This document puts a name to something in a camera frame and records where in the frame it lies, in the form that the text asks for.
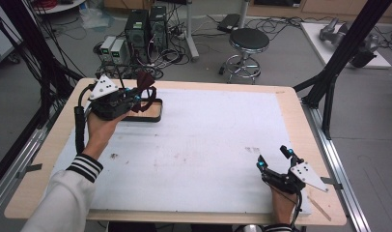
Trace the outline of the thin black stand pole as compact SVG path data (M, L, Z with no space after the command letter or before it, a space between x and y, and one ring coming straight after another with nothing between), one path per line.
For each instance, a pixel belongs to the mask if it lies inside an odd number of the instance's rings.
M125 72L124 68L121 68L119 65L115 66L115 74L118 76L122 87L125 87L124 81L123 81L124 72Z

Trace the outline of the flat black box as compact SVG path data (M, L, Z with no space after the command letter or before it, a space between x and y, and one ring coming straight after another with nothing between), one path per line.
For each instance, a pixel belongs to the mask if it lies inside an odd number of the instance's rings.
M227 14L217 25L219 31L231 33L238 27L239 14Z

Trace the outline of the white foam mat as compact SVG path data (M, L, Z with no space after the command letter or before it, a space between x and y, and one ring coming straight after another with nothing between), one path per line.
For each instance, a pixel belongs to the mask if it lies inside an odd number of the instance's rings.
M160 89L157 123L121 122L99 160L94 210L271 212L256 166L284 173L291 144L274 93Z

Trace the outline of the grey robot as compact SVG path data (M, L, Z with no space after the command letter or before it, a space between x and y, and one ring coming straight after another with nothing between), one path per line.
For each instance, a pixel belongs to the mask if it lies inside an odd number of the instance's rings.
M338 31L335 31L335 26L339 19L333 18L323 29L320 30L319 39L323 42L330 41L337 47L343 38L348 33L351 23L344 23ZM355 68L365 67L371 60L376 58L375 52L378 50L378 35L369 33L363 40L361 45L357 48L355 54L350 58L349 63Z

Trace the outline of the white floor board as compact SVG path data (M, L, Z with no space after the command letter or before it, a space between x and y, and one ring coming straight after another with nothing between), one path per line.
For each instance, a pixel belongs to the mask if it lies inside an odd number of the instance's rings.
M319 38L319 33L325 26L326 23L301 22L301 28L306 35L306 38L315 49L324 65L330 60L332 54L335 52L335 46L330 41L323 42ZM378 51L375 51L374 54L376 57L364 66L364 69L385 70L391 68L391 65Z

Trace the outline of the black computer tower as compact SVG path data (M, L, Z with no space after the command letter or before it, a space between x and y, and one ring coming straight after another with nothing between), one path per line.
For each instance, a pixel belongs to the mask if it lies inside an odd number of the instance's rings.
M150 13L151 33L154 47L162 51L168 47L167 43L167 8L165 6L152 6Z
M130 12L125 26L126 42L132 58L148 63L147 49L150 41L149 11L134 9Z

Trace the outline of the small wooden stick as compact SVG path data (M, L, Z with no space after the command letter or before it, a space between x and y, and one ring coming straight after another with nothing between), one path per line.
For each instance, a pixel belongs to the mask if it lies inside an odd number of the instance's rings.
M312 205L328 220L332 221L331 216L322 208L320 204L317 203L313 198L307 196L308 200L312 203Z

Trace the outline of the person's right hand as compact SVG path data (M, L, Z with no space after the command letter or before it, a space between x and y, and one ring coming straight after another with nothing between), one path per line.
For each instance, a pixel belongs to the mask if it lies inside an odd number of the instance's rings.
M273 188L271 194L273 221L275 223L290 224L293 209L297 202L297 195L282 192L278 188Z

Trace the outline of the person's left hand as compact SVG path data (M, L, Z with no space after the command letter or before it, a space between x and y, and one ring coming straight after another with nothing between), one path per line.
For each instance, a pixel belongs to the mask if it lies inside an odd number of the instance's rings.
M125 118L122 115L112 121L103 121L95 113L88 116L89 140L83 150L83 154L98 160L112 137L116 126Z

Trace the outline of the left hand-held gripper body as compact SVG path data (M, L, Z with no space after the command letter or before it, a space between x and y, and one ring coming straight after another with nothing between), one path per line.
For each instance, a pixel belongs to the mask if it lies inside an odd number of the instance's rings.
M134 96L128 95L125 88L118 87L106 74L102 74L89 97L91 111L101 120L112 121L130 111Z

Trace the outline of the black tray with wooden bottom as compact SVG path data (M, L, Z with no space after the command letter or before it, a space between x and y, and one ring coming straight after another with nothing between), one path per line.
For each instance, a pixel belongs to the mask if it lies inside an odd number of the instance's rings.
M129 111L125 117L125 121L157 123L161 120L163 106L162 99L155 99L152 103L149 103L147 99L143 99L141 100L141 105L149 105L150 107L145 111Z

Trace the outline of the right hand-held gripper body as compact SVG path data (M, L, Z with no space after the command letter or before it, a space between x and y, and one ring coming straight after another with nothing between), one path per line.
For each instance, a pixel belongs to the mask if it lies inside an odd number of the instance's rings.
M283 192L294 194L304 189L306 185L328 192L322 178L307 161L290 167L287 174L280 174L269 168L267 169L267 174L262 174L262 180Z

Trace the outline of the bench power supply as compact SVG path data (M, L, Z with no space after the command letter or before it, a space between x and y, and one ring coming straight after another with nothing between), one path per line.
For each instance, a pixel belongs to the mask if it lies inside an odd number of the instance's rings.
M117 39L111 48L112 60L115 64L123 64L126 60L126 45L123 39Z
M103 62L111 62L112 61L112 55L111 55L110 50L111 50L115 40L116 40L115 36L109 36L104 40L104 42L100 46L100 48L99 48L100 58Z

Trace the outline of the black metal frame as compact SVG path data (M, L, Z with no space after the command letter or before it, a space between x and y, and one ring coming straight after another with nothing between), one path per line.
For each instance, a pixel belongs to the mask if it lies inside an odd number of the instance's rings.
M318 108L320 100L325 98L322 132L328 140L331 139L330 122L338 76L391 4L392 0L368 0L324 68L294 87L296 92L311 87L310 92L302 98L302 102L310 108Z
M0 0L0 7L12 24L9 26L0 16L0 30L41 86L37 119L42 126L49 120L51 106L70 96L74 89L71 82L82 79L82 72L73 71L66 61L61 63L55 57L43 36L44 26L39 26L28 0Z

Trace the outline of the black round stool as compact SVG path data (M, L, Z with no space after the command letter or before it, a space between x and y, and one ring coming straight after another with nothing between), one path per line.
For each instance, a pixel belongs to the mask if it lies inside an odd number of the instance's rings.
M229 44L238 51L238 54L229 57L221 65L218 73L228 72L230 74L228 83L232 81L233 76L238 76L249 78L254 84L255 79L261 74L261 66L253 55L262 53L268 48L268 36L258 29L240 28L230 34Z

